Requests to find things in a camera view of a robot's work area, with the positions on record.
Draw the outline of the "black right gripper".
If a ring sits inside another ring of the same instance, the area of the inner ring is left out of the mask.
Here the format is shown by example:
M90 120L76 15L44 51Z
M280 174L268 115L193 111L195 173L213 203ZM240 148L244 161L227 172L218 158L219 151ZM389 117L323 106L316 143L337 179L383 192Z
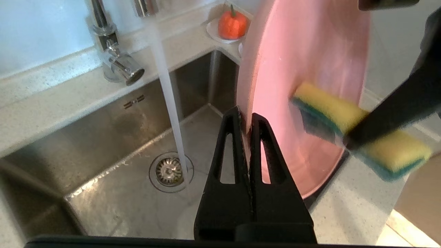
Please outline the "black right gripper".
M440 111L441 8L432 12L424 27L420 54L413 73L343 138L350 151Z

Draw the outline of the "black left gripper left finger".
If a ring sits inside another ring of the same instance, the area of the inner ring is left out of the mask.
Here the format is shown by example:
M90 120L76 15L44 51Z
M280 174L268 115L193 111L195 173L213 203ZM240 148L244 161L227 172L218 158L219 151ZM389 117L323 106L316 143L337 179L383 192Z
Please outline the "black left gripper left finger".
M219 128L205 188L194 220L194 239L235 241L236 228L252 220L252 194L238 107L228 110ZM233 137L233 184L220 181L227 135Z

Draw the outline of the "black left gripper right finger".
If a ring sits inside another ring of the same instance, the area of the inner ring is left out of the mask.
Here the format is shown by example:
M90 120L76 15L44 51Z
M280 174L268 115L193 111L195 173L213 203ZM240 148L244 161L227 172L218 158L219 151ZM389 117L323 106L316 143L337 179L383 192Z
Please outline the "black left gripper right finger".
M269 121L252 115L249 180L252 219L235 229L235 240L316 243L313 220L291 176Z

